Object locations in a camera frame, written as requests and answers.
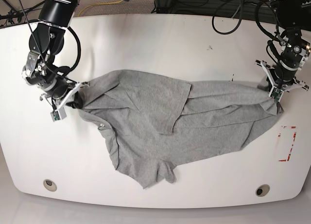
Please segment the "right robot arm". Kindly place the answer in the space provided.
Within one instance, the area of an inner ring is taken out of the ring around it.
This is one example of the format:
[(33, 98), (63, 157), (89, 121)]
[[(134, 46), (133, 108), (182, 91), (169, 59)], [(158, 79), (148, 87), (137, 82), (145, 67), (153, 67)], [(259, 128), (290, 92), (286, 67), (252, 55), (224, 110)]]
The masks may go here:
[[(68, 78), (81, 59), (81, 43), (70, 22), (80, 0), (46, 0), (38, 17), (38, 24), (31, 30), (29, 38), (30, 52), (22, 76), (27, 84), (37, 85), (51, 99), (55, 110), (57, 104), (66, 97), (69, 106), (80, 108), (81, 98), (73, 93), (77, 82)], [(54, 65), (55, 56), (64, 46), (65, 32), (69, 31), (77, 44), (77, 57), (72, 66)]]

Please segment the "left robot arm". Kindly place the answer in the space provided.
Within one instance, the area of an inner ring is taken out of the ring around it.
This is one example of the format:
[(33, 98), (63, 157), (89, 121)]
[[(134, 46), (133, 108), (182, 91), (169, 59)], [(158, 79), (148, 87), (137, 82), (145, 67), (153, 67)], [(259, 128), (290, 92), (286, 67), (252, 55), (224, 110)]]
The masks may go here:
[(270, 39), (266, 51), (274, 60), (274, 65), (262, 63), (267, 74), (270, 95), (282, 94), (291, 88), (308, 89), (295, 77), (311, 55), (310, 42), (302, 38), (302, 31), (310, 31), (311, 8), (304, 4), (310, 0), (268, 0), (276, 18), (276, 31), (266, 31), (259, 21), (259, 8), (264, 1), (255, 8), (255, 22), (259, 29)]

